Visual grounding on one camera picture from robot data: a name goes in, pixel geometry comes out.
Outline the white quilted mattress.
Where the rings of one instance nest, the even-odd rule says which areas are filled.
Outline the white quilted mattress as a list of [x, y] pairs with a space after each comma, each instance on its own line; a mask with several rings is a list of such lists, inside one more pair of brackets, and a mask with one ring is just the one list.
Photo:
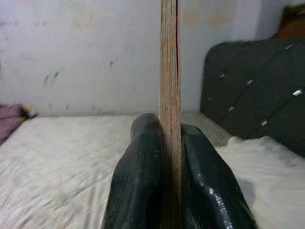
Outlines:
[[[37, 117], [0, 146], [0, 229], [99, 229], [134, 116]], [[217, 148], [233, 136], [184, 114]]]

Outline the colourful children's picture book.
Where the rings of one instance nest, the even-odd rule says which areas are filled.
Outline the colourful children's picture book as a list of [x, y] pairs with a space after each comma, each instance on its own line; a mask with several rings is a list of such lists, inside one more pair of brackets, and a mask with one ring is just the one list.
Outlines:
[[180, 5], [161, 0], [160, 121], [163, 130], [163, 229], [183, 229]]

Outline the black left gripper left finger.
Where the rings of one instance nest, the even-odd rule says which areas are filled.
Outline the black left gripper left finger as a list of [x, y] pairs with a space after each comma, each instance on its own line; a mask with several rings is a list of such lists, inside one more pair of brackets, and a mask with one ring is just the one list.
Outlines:
[[135, 118], [130, 143], [113, 172], [101, 229], [161, 229], [164, 155], [158, 116]]

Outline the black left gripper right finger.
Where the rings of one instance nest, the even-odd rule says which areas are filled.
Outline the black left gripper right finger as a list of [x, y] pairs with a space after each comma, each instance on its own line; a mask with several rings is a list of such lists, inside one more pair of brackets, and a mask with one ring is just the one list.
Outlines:
[[258, 229], [230, 167], [196, 126], [181, 125], [183, 228]]

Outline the dark tufted headboard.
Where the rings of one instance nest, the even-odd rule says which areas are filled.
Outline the dark tufted headboard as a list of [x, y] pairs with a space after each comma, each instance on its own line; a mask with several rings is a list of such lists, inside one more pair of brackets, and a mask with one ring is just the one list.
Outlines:
[[241, 139], [305, 157], [305, 39], [223, 42], [204, 60], [201, 111]]

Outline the mauve cartoon print blanket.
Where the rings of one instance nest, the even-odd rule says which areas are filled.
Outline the mauve cartoon print blanket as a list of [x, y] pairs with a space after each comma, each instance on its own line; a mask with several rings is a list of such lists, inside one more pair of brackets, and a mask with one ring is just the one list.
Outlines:
[[37, 116], [38, 111], [33, 105], [0, 103], [0, 146], [23, 122]]

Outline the white pillow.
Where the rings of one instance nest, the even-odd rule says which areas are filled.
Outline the white pillow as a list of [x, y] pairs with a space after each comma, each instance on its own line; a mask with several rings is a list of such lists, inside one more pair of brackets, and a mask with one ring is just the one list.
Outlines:
[[268, 136], [216, 148], [259, 229], [305, 229], [305, 159]]

